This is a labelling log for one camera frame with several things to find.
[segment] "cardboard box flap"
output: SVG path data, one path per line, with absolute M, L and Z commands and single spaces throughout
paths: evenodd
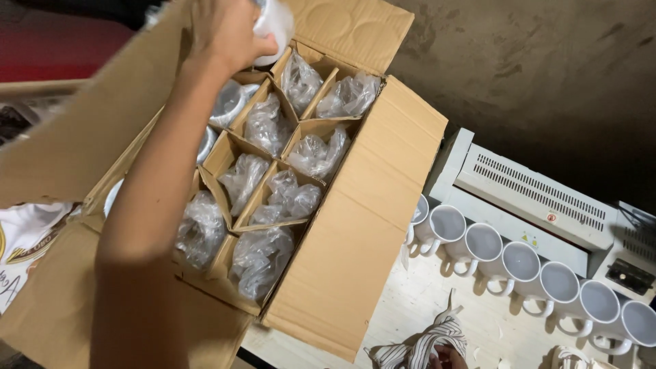
M 191 42 L 183 2 L 132 38 L 66 111 L 0 151 L 0 208 L 81 201 L 164 105 Z
M 64 227 L 2 319 L 0 338 L 48 369 L 89 367 L 98 234 Z M 177 282 L 190 368 L 228 369 L 254 317 Z
M 388 78 L 264 315 L 265 325 L 355 359 L 446 123 Z
M 285 0 L 294 39 L 372 74 L 384 74 L 415 15 L 382 0 Z

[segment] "wooden table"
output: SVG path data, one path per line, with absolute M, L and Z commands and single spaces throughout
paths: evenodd
M 577 347 L 590 357 L 607 361 L 607 356 L 591 348 L 585 339 L 559 331 L 553 317 L 540 319 L 526 314 L 516 293 L 495 297 L 485 291 L 486 280 L 480 273 L 470 278 L 453 274 L 443 248 L 431 257 L 414 256 L 408 271 L 399 260 L 392 268 L 355 364 L 256 324 L 241 346 L 278 369 L 371 369 L 364 347 L 399 343 L 422 332 L 446 308 L 449 292 L 456 288 L 453 302 L 454 307 L 464 307 L 458 317 L 468 342 L 466 361 L 470 369 L 494 369 L 502 358 L 513 368 L 550 369 L 550 350 L 557 345 Z M 571 320 L 564 322 L 566 328 L 572 328 L 570 324 Z M 480 350 L 474 360 L 477 347 Z

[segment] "red fabric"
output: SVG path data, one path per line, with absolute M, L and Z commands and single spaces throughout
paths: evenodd
M 29 10 L 0 21 L 0 82 L 91 77 L 134 34 L 107 20 Z

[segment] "striped cloth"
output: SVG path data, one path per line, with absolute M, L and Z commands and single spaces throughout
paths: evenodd
M 414 345 L 406 342 L 365 349 L 371 360 L 378 364 L 380 369 L 426 369 L 430 353 L 438 354 L 433 348 L 435 345 L 453 346 L 465 357 L 467 340 L 460 328 L 460 320 L 456 317 L 462 307 L 452 309 L 451 300 L 454 294 L 455 288 L 452 288 L 449 306 L 435 318 L 433 325 L 421 334 Z

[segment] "person's hand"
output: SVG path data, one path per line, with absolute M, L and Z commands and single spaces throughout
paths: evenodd
M 253 33 L 260 9 L 253 0 L 195 0 L 192 4 L 194 45 L 190 56 L 217 60 L 230 75 L 264 55 L 275 55 L 273 34 Z
M 468 369 L 458 351 L 451 347 L 435 345 L 438 355 L 430 354 L 429 369 Z

